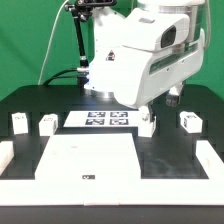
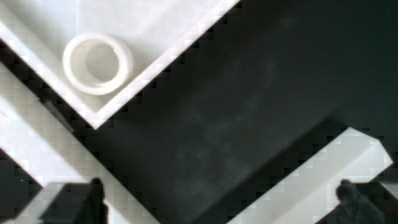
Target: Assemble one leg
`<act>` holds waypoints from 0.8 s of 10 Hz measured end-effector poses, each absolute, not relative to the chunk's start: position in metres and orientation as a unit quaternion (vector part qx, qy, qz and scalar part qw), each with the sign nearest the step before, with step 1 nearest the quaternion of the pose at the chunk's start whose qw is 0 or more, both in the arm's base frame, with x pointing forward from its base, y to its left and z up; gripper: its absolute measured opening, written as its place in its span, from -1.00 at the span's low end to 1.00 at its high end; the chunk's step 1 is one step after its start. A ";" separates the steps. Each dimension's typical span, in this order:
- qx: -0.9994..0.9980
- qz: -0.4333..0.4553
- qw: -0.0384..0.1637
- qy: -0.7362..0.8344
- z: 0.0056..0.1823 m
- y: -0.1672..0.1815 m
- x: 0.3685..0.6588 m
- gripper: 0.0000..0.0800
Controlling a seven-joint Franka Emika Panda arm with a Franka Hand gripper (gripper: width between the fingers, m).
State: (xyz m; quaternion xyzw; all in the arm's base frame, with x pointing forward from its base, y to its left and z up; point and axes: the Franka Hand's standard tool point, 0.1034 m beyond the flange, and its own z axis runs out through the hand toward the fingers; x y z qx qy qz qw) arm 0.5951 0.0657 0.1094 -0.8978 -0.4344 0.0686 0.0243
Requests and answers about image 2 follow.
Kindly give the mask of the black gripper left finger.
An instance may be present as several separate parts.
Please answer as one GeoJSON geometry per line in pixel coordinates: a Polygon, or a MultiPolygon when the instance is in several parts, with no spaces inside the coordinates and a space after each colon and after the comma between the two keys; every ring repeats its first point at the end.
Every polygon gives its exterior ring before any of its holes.
{"type": "Polygon", "coordinates": [[[103,182],[50,183],[41,189],[12,224],[108,224],[103,182]]]}

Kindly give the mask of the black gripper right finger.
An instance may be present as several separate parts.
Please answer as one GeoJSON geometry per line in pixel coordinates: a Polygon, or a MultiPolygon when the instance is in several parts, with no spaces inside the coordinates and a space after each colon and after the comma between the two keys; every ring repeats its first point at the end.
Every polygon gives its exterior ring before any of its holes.
{"type": "Polygon", "coordinates": [[[380,183],[341,180],[336,224],[398,224],[398,197],[380,183]]]}

